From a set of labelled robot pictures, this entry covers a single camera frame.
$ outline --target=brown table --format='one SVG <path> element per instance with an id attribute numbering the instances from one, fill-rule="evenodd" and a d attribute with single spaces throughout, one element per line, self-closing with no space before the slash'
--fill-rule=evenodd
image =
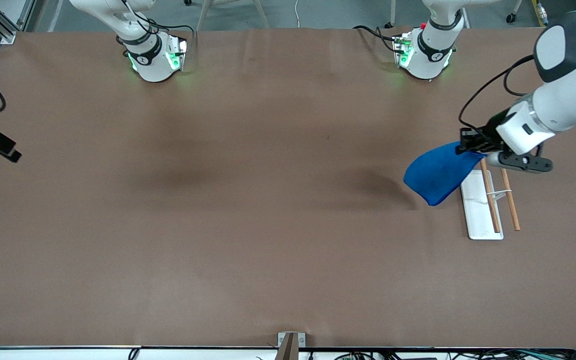
<path id="1" fill-rule="evenodd" d="M 538 32 L 464 30 L 432 82 L 357 30 L 206 32 L 158 84 L 114 34 L 19 34 L 0 345 L 576 347 L 576 129 L 546 144 L 553 173 L 511 174 L 523 230 L 501 206 L 502 241 L 468 239 L 458 191 L 429 207 L 402 183 Z M 497 83 L 466 119 L 513 99 Z"/>

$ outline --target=blue fabric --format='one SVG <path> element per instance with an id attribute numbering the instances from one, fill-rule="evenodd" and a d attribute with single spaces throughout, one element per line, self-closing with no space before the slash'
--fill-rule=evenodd
<path id="1" fill-rule="evenodd" d="M 459 141 L 434 148 L 416 158 L 407 168 L 404 183 L 431 207 L 441 204 L 459 187 L 486 155 L 466 151 L 457 155 Z"/>

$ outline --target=grey floor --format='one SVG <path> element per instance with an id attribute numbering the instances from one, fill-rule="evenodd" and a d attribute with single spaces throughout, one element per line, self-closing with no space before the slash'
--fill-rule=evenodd
<path id="1" fill-rule="evenodd" d="M 295 28 L 295 0 L 261 0 L 272 28 Z M 186 6 L 183 0 L 158 0 L 146 12 L 149 18 L 163 25 L 196 27 L 203 0 L 193 0 Z M 576 0 L 542 0 L 550 14 L 562 14 L 576 9 Z M 506 23 L 515 0 L 502 0 L 468 10 L 473 28 L 538 27 L 530 0 L 524 0 L 515 23 Z M 390 20 L 390 0 L 299 0 L 297 11 L 303 28 L 348 29 L 356 25 L 382 27 Z M 89 14 L 79 11 L 69 0 L 43 0 L 30 27 L 35 32 L 109 32 L 110 29 Z M 421 0 L 398 0 L 396 25 L 417 26 L 428 20 L 428 10 Z M 251 0 L 213 6 L 208 12 L 203 30 L 245 30 L 262 28 L 263 24 Z"/>

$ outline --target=wooden stick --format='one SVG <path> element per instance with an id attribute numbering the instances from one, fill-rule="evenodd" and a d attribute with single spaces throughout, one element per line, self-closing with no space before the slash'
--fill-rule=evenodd
<path id="1" fill-rule="evenodd" d="M 492 185 L 488 175 L 488 166 L 486 165 L 486 158 L 481 159 L 479 162 L 481 168 L 481 175 L 484 177 L 484 187 L 486 188 L 486 198 L 488 200 L 488 209 L 490 210 L 490 217 L 492 218 L 492 227 L 495 233 L 501 233 L 501 226 L 499 225 L 497 208 L 495 207 L 495 199 L 492 193 Z"/>
<path id="2" fill-rule="evenodd" d="M 508 171 L 505 168 L 501 169 L 501 177 L 503 178 L 503 187 L 507 190 L 505 192 L 505 197 L 508 198 L 508 207 L 510 207 L 510 217 L 512 218 L 512 227 L 515 231 L 519 231 L 522 228 L 519 226 L 519 216 L 517 216 L 517 209 L 515 208 L 515 199 L 513 198 L 513 192 L 510 190 L 510 181 L 508 180 Z"/>

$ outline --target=robotic arm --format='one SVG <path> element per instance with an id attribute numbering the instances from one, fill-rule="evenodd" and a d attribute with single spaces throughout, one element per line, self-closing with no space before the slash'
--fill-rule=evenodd
<path id="1" fill-rule="evenodd" d="M 534 59 L 544 84 L 493 116 L 478 129 L 462 129 L 457 153 L 491 153 L 487 161 L 506 169 L 547 173 L 553 163 L 542 158 L 540 144 L 576 126 L 576 11 L 539 35 Z M 537 155 L 530 153 L 537 148 Z"/>
<path id="2" fill-rule="evenodd" d="M 147 82 L 162 82 L 181 70 L 185 39 L 158 31 L 142 11 L 155 0 L 70 0 L 77 9 L 108 25 L 128 49 L 132 68 Z"/>
<path id="3" fill-rule="evenodd" d="M 455 39 L 464 28 L 463 7 L 487 5 L 499 0 L 423 0 L 430 10 L 425 27 L 418 27 L 395 40 L 397 64 L 410 75 L 432 79 L 448 66 Z"/>

